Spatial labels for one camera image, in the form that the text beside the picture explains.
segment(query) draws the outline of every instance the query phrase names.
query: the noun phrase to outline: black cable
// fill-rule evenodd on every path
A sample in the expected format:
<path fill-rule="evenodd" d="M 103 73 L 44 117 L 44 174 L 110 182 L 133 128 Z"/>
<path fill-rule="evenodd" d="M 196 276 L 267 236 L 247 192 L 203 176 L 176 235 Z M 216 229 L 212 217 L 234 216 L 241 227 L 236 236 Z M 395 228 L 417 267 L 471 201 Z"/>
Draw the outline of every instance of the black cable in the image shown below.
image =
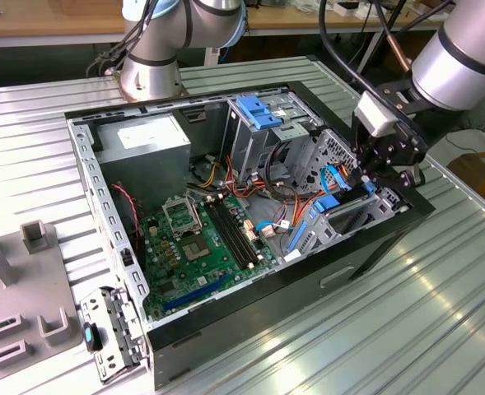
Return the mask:
<path fill-rule="evenodd" d="M 454 144 L 454 143 L 453 143 L 453 142 L 452 142 L 452 141 L 449 139 L 449 135 L 445 135 L 445 139 L 446 139 L 446 141 L 447 141 L 449 144 L 451 144 L 451 145 L 455 146 L 455 147 L 456 147 L 456 148 L 458 148 L 459 150 L 462 150 L 462 151 L 472 151 L 472 152 L 474 152 L 475 154 L 478 154 L 478 152 L 477 152 L 476 150 L 474 150 L 473 148 L 464 148 L 464 147 L 462 147 L 462 146 L 459 146 L 458 144 Z"/>
<path fill-rule="evenodd" d="M 333 60 L 335 60 L 337 64 L 350 75 L 350 77 L 357 80 L 357 82 L 359 82 L 366 91 L 374 96 L 377 101 L 379 101 L 391 113 L 393 113 L 399 122 L 404 123 L 409 130 L 413 130 L 418 136 L 421 136 L 423 133 L 420 132 L 420 128 L 406 114 L 400 111 L 394 103 L 382 96 L 380 92 L 378 92 L 377 89 L 367 79 L 365 79 L 364 76 L 357 72 L 357 70 L 355 70 L 352 66 L 348 65 L 343 57 L 333 47 L 326 32 L 326 2 L 327 0 L 321 0 L 319 5 L 319 33 L 324 47 L 330 53 Z"/>
<path fill-rule="evenodd" d="M 392 27 L 394 26 L 394 23 L 396 22 L 396 20 L 398 19 L 399 17 L 399 14 L 401 14 L 401 11 L 403 10 L 403 7 L 405 6 L 405 3 L 407 2 L 407 0 L 399 0 L 398 3 L 396 4 L 396 7 L 394 7 L 394 10 L 392 10 L 392 14 L 390 15 L 390 19 L 389 21 L 387 22 L 387 25 L 389 26 L 389 29 L 392 30 Z M 372 50 L 372 53 L 371 53 L 371 56 L 369 57 L 369 62 L 366 63 L 365 67 L 363 68 L 363 74 L 366 74 L 369 66 L 371 65 L 371 62 L 373 61 L 373 59 L 375 59 L 375 57 L 377 56 L 378 52 L 380 51 L 380 48 L 385 45 L 385 41 L 383 40 L 383 38 L 385 37 L 385 31 L 382 30 L 381 31 L 381 37 L 380 39 L 377 41 L 377 43 L 375 44 L 374 46 L 374 49 Z"/>
<path fill-rule="evenodd" d="M 123 62 L 125 61 L 126 57 L 128 56 L 129 53 L 131 53 L 136 45 L 138 44 L 139 40 L 142 38 L 143 33 L 147 29 L 149 23 L 151 23 L 152 19 L 152 14 L 156 8 L 156 5 L 158 3 L 158 0 L 146 0 L 145 4 L 143 6 L 142 10 L 142 16 L 140 17 L 140 20 L 134 25 L 134 27 L 117 43 L 114 47 L 112 47 L 110 50 L 105 51 L 98 55 L 94 62 L 92 62 L 85 71 L 86 76 L 88 77 L 90 70 L 96 65 L 100 64 L 98 72 L 101 73 L 102 67 L 105 65 L 107 62 L 115 62 L 119 56 L 124 51 L 127 51 L 125 56 L 123 56 L 118 65 L 116 65 L 116 69 L 118 69 Z"/>
<path fill-rule="evenodd" d="M 361 34 L 363 34 L 365 32 L 365 28 L 366 28 L 366 23 L 368 22 L 368 18 L 369 16 L 371 15 L 371 11 L 372 11 L 372 3 L 371 5 L 368 7 L 368 12 L 366 13 L 366 19 L 365 21 L 363 22 L 363 27 L 361 28 Z M 359 54 L 361 52 L 363 52 L 363 49 L 365 48 L 366 44 L 368 43 L 368 37 L 369 35 L 366 35 L 366 37 L 363 39 L 363 43 L 361 44 L 361 47 L 359 47 L 359 49 L 357 50 L 357 52 L 354 54 L 354 56 L 352 56 L 350 58 L 350 60 L 348 61 L 348 64 L 352 64 L 354 63 L 354 61 L 356 60 L 356 58 L 359 56 Z"/>
<path fill-rule="evenodd" d="M 375 11 L 377 12 L 377 16 L 380 18 L 381 27 L 383 28 L 385 36 L 388 37 L 392 35 L 392 32 L 390 31 L 391 27 L 389 27 L 389 22 L 387 22 L 387 20 L 385 19 L 385 14 L 383 13 L 383 7 L 381 6 L 381 1 L 373 0 L 373 2 L 374 2 Z"/>
<path fill-rule="evenodd" d="M 271 169 L 271 163 L 273 162 L 273 160 L 281 154 L 282 150 L 284 150 L 284 148 L 286 148 L 288 144 L 289 142 L 278 142 L 277 144 L 275 144 L 273 149 L 269 152 L 268 156 L 266 157 L 266 162 L 264 163 L 264 172 L 263 172 L 264 184 L 269 194 L 271 195 L 271 197 L 279 202 L 284 202 L 286 204 L 290 201 L 295 201 L 295 198 L 296 198 L 295 189 L 293 189 L 288 185 L 283 184 L 282 186 L 284 188 L 290 189 L 292 191 L 292 194 L 285 195 L 284 193 L 280 193 L 279 191 L 277 191 L 271 180 L 270 169 Z M 300 200 L 305 200 L 305 199 L 311 198 L 312 196 L 313 196 L 313 193 L 304 193 L 301 195 L 297 195 L 297 198 L 299 198 Z"/>
<path fill-rule="evenodd" d="M 441 10 L 443 10 L 445 7 L 449 6 L 450 4 L 452 4 L 452 0 L 445 0 L 444 2 L 441 2 L 436 7 L 431 8 L 429 11 L 418 16 L 416 19 L 414 19 L 408 25 L 405 25 L 404 27 L 402 27 L 401 30 L 396 33 L 396 35 L 401 35 L 405 31 L 411 30 L 414 26 L 417 26 L 420 23 L 422 23 L 423 21 L 429 19 L 431 16 L 437 14 L 438 12 L 440 12 Z"/>

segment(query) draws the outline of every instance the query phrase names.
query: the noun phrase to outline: robotic arm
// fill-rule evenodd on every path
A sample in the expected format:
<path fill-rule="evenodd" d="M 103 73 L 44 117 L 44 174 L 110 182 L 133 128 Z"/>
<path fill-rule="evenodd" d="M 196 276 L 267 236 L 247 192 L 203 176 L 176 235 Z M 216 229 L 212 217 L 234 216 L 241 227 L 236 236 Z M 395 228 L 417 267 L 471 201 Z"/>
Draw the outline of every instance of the robotic arm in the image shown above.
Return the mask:
<path fill-rule="evenodd" d="M 406 79 L 377 88 L 333 48 L 326 33 L 326 0 L 319 8 L 325 48 L 365 89 L 352 119 L 357 168 L 351 182 L 359 183 L 366 174 L 379 185 L 413 188 L 423 182 L 417 164 L 429 147 L 450 131 L 462 111 L 485 96 L 485 0 L 458 0 L 412 64 L 398 51 L 380 0 L 369 1 L 378 8 L 387 40 L 408 71 Z M 183 94 L 178 49 L 229 47 L 245 31 L 244 0 L 124 0 L 123 15 L 124 40 L 93 64 L 116 60 L 126 51 L 117 68 L 123 63 L 119 83 L 130 100 Z M 394 177 L 388 170 L 395 165 L 409 168 Z"/>
<path fill-rule="evenodd" d="M 324 22 L 323 12 L 319 27 L 324 27 L 321 18 Z M 329 52 L 339 56 L 325 43 L 322 29 L 321 35 Z M 367 174 L 391 188 L 418 186 L 424 180 L 416 164 L 450 131 L 461 111 L 472 109 L 485 96 L 485 0 L 458 1 L 412 62 L 405 80 L 373 91 L 363 77 L 351 74 L 366 88 L 352 120 L 358 166 L 354 179 L 359 182 Z M 386 171 L 393 165 L 412 167 L 394 178 Z"/>
<path fill-rule="evenodd" d="M 141 25 L 119 77 L 131 100 L 180 95 L 184 88 L 176 62 L 178 49 L 229 47 L 245 31 L 244 0 L 159 0 L 152 2 L 151 19 L 144 20 L 151 2 L 124 0 L 125 34 Z"/>

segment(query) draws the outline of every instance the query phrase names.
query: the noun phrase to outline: aluminum table surface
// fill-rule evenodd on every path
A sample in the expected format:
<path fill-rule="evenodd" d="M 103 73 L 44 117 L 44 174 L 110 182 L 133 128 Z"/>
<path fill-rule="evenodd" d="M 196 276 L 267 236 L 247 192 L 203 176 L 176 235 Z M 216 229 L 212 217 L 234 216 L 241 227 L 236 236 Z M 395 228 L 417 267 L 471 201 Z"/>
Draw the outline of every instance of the aluminum table surface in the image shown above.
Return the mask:
<path fill-rule="evenodd" d="M 191 93 L 303 81 L 350 122 L 357 95 L 307 58 L 182 71 Z M 123 103 L 111 78 L 0 88 L 0 235 L 54 223 L 76 302 L 112 284 L 63 112 Z M 159 393 L 485 393 L 485 207 L 426 161 L 436 211 L 377 267 Z M 144 369 L 103 387 L 80 344 L 0 393 L 148 393 Z"/>

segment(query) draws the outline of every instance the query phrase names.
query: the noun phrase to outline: wooden table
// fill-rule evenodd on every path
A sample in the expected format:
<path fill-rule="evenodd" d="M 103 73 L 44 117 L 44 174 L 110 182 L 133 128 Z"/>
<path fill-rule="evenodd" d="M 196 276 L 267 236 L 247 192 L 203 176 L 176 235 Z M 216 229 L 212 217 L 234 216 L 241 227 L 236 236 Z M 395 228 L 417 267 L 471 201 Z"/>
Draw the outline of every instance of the wooden table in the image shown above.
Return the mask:
<path fill-rule="evenodd" d="M 58 0 L 0 0 L 0 47 L 18 47 L 60 44 L 94 44 L 120 41 L 124 21 L 120 14 L 68 16 Z M 417 14 L 404 8 L 394 28 L 408 24 Z M 317 14 L 304 13 L 294 7 L 260 7 L 248 11 L 247 35 L 315 35 L 319 33 Z M 329 33 L 356 33 L 363 20 L 327 12 Z M 425 21 L 415 30 L 436 30 L 440 22 Z M 378 20 L 368 21 L 366 32 L 375 32 L 366 51 L 370 55 L 379 41 L 381 26 Z M 206 65 L 217 64 L 217 49 L 206 51 Z"/>

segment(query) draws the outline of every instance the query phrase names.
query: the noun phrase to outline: blue expansion slot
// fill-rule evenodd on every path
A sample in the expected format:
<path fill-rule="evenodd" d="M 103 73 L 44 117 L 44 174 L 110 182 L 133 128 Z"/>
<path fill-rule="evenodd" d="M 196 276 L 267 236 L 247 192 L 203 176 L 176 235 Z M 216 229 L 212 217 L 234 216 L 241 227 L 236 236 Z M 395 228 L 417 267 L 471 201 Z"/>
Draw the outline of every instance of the blue expansion slot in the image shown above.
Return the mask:
<path fill-rule="evenodd" d="M 297 244 L 297 242 L 299 241 L 299 239 L 302 236 L 302 232 L 304 232 L 305 229 L 306 229 L 306 222 L 305 221 L 302 221 L 301 226 L 299 226 L 299 230 L 297 231 L 297 233 L 295 233 L 295 237 L 291 241 L 290 245 L 288 245 L 288 249 L 287 249 L 288 250 L 288 253 L 290 253 L 291 251 L 293 251 L 293 249 L 295 247 L 295 244 Z"/>
<path fill-rule="evenodd" d="M 192 290 L 191 292 L 189 292 L 184 296 L 180 296 L 179 298 L 171 300 L 163 305 L 163 309 L 167 311 L 167 310 L 174 309 L 176 307 L 180 307 L 182 304 L 186 304 L 192 300 L 198 299 L 200 296 L 204 296 L 215 290 L 218 290 L 222 285 L 222 283 L 225 280 L 227 280 L 228 277 L 229 275 L 222 276 L 218 280 L 215 280 L 214 282 L 211 282 L 206 286 L 203 286 L 202 288 L 198 288 L 197 290 Z"/>

